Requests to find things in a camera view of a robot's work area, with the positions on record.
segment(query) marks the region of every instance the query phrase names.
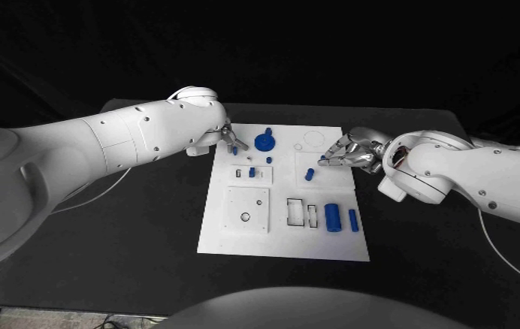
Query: floor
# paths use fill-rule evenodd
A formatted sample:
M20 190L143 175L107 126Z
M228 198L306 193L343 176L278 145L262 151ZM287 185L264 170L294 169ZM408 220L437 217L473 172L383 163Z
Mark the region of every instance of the floor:
M107 318L107 314L94 312L56 312L30 309L3 308L0 312L0 329L94 329ZM154 323L141 317L114 315L120 329L150 329ZM114 328L105 324L104 329Z

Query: table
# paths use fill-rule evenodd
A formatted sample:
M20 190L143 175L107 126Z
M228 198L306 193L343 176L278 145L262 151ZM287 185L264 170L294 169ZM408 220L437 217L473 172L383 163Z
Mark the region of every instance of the table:
M111 100L102 111L143 103ZM357 125L398 136L435 129L467 138L452 113L360 107L225 104L233 122ZM0 306L172 315L252 288L346 288L411 303L473 327L520 325L520 278L491 250L477 209L452 193L432 206L378 192L354 169L369 263L197 254L215 148L136 167L92 204L51 216L0 266ZM121 173L66 203L92 198ZM520 262L520 224L484 214L496 245Z

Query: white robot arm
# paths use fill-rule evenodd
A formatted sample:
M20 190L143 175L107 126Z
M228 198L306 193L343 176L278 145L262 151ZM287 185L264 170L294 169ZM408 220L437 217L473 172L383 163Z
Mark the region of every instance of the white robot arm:
M333 157L347 147L343 156ZM475 147L439 131L416 131L396 139L354 128L326 153L320 166L357 166L372 174L385 170L379 191L396 201L406 195L439 204L457 190L477 208L520 222L520 154L513 146Z
M0 260L59 202L101 177L236 139L216 93L189 86L169 99L29 128L0 129Z

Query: blue cylinder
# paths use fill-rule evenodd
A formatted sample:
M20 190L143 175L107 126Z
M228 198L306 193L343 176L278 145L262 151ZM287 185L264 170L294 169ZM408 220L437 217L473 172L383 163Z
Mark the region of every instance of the blue cylinder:
M314 169L308 169L307 170L307 175L306 175L306 180L311 181L313 180L313 175L314 175Z
M354 209L349 209L349 216L350 216L350 227L352 231L356 233L360 228L357 227L357 218L356 218L356 211Z
M259 134L255 138L255 148L259 151L271 151L274 149L274 132L271 128L265 129L265 134Z
M326 205L326 221L327 221L327 231L337 233L342 231L342 219L339 217L339 205L327 204Z

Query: black cloth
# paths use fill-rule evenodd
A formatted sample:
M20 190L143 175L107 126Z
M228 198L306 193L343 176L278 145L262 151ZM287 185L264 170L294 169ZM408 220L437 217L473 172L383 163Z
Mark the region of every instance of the black cloth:
M113 100L104 110L143 101ZM442 110L225 104L233 122L363 125L399 135L437 129L467 138ZM136 167L92 204L49 217L3 262L0 305L172 315L223 294L270 286L346 288L411 303L473 327L517 327L520 279L487 244L477 208L451 193L441 205L378 192L382 174L354 169L370 262L197 254L215 149L183 152ZM114 174L64 205L92 198ZM509 246L520 227L486 215L490 235Z

